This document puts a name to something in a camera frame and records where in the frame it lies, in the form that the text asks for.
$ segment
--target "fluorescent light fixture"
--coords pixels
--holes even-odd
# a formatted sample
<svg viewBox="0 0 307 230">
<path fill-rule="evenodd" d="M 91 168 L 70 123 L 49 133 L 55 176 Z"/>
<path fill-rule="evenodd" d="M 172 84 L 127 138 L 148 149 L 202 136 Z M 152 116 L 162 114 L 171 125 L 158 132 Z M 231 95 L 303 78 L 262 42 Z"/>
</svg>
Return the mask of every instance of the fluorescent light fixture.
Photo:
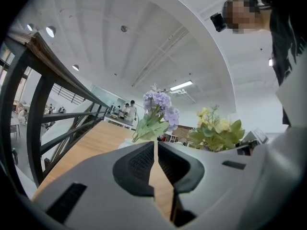
<svg viewBox="0 0 307 230">
<path fill-rule="evenodd" d="M 29 31 L 33 31 L 33 28 L 34 28 L 33 24 L 28 24 L 27 27 L 28 27 Z"/>
<path fill-rule="evenodd" d="M 191 81 L 185 82 L 185 83 L 183 83 L 183 84 L 180 84 L 180 85 L 177 85 L 177 86 L 171 88 L 171 91 L 174 91 L 174 90 L 177 90 L 177 89 L 180 89 L 180 88 L 189 86 L 189 85 L 191 85 L 191 84 L 193 84 Z"/>
<path fill-rule="evenodd" d="M 46 31 L 47 31 L 48 35 L 51 36 L 51 37 L 54 37 L 54 35 L 56 33 L 56 29 L 55 29 L 54 26 L 47 26 Z"/>
<path fill-rule="evenodd" d="M 79 66 L 78 65 L 73 65 L 72 68 L 74 68 L 76 71 L 79 71 Z"/>
</svg>

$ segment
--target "chair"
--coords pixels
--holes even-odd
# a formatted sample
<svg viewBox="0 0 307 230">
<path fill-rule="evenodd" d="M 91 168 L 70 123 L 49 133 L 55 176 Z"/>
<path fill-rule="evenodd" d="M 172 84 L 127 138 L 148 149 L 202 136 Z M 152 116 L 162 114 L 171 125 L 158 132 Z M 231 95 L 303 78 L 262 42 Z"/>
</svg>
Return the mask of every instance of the chair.
<svg viewBox="0 0 307 230">
<path fill-rule="evenodd" d="M 182 138 L 182 139 L 180 139 L 179 141 L 182 142 L 182 144 L 183 144 L 184 146 L 185 146 L 186 143 L 187 143 L 187 139 L 185 139 L 185 138 Z"/>
<path fill-rule="evenodd" d="M 11 126 L 11 133 L 14 133 L 14 137 L 16 133 L 16 139 L 17 139 L 17 127 L 16 126 Z"/>
</svg>

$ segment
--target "white ceiling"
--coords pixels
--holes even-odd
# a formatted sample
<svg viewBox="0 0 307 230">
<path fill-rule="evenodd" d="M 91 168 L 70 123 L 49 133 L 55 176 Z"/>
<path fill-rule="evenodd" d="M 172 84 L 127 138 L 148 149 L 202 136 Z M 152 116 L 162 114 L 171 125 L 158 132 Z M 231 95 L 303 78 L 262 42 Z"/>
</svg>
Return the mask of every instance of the white ceiling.
<svg viewBox="0 0 307 230">
<path fill-rule="evenodd" d="M 267 33 L 217 33 L 208 14 L 220 10 L 223 0 L 184 2 L 200 13 L 223 50 L 235 89 L 246 84 L 273 87 L 275 76 L 268 67 L 272 42 Z M 197 39 L 147 0 L 30 0 L 13 26 L 24 29 L 28 23 L 36 25 L 70 71 L 75 73 L 71 66 L 78 64 L 78 74 L 117 95 L 121 93 L 115 86 L 129 86 L 129 91 L 142 96 L 154 83 L 169 88 L 192 80 L 194 84 L 185 90 L 201 102 L 210 94 L 220 94 L 223 87 Z M 45 31 L 50 25 L 56 28 L 54 38 Z M 120 30 L 122 25 L 127 32 Z M 175 100 L 191 103 L 184 95 Z"/>
</svg>

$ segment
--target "yellow flower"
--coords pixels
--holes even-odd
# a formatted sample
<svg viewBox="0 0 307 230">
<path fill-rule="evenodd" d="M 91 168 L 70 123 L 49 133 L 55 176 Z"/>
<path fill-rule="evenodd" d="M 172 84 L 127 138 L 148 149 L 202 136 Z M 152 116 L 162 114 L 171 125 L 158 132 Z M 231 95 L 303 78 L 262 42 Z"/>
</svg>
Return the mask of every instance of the yellow flower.
<svg viewBox="0 0 307 230">
<path fill-rule="evenodd" d="M 198 117 L 203 117 L 203 116 L 208 115 L 208 114 L 209 114 L 209 110 L 205 107 L 200 112 L 197 112 Z"/>
<path fill-rule="evenodd" d="M 223 119 L 215 126 L 215 131 L 217 133 L 221 133 L 222 131 L 228 131 L 229 127 L 230 127 L 229 121 L 227 119 Z"/>
<path fill-rule="evenodd" d="M 202 115 L 208 115 L 209 114 L 209 110 L 207 108 L 203 108 L 201 111 Z"/>
<path fill-rule="evenodd" d="M 213 124 L 207 123 L 207 127 L 208 127 L 209 130 L 212 130 Z"/>
<path fill-rule="evenodd" d="M 202 124 L 202 121 L 200 120 L 197 124 L 197 128 L 200 128 L 201 127 L 201 124 Z"/>
</svg>

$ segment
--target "gray plastic panel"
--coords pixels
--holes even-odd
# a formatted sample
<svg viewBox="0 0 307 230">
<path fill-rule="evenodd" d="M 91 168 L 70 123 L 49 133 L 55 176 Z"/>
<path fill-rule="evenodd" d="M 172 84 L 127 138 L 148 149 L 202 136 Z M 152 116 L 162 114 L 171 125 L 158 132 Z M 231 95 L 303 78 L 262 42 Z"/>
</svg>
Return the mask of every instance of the gray plastic panel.
<svg viewBox="0 0 307 230">
<path fill-rule="evenodd" d="M 81 183 L 87 188 L 65 226 L 82 230 L 173 229 L 174 225 L 156 208 L 153 197 L 131 195 L 114 179 L 114 163 L 143 144 L 86 159 L 51 183 L 35 203 L 46 211 L 72 183 Z"/>
<path fill-rule="evenodd" d="M 258 229 L 270 221 L 304 176 L 306 133 L 307 128 L 291 128 L 273 143 L 257 146 L 252 157 L 236 155 L 247 159 L 244 170 L 225 171 L 214 165 L 215 158 L 206 154 L 201 159 L 196 150 L 188 151 L 204 162 L 205 176 L 193 192 L 179 195 L 183 208 L 197 215 L 182 229 Z"/>
</svg>

